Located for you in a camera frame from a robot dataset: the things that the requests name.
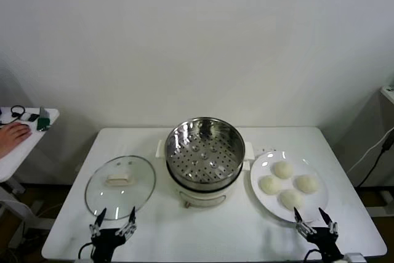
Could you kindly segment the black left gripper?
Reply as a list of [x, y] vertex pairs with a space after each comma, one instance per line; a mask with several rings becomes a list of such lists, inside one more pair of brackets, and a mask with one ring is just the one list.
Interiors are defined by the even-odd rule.
[[94, 246], [94, 250], [91, 255], [93, 262], [111, 262], [115, 249], [124, 245], [137, 229], [137, 225], [135, 223], [135, 207], [133, 207], [129, 215], [128, 222], [120, 229], [100, 230], [106, 211], [107, 209], [104, 208], [96, 217], [95, 222], [89, 225], [91, 242]]

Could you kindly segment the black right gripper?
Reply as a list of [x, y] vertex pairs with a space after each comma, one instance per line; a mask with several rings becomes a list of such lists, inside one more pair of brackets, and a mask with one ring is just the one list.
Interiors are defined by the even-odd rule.
[[306, 240], [317, 246], [323, 262], [335, 262], [344, 258], [339, 251], [336, 241], [338, 238], [338, 224], [333, 222], [322, 208], [318, 208], [326, 227], [310, 227], [301, 218], [297, 208], [294, 207], [296, 229]]

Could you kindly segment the bystander bare hand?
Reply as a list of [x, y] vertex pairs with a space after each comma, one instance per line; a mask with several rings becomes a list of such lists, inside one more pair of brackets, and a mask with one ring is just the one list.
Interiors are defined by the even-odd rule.
[[4, 158], [31, 135], [29, 125], [10, 123], [0, 131], [0, 157]]

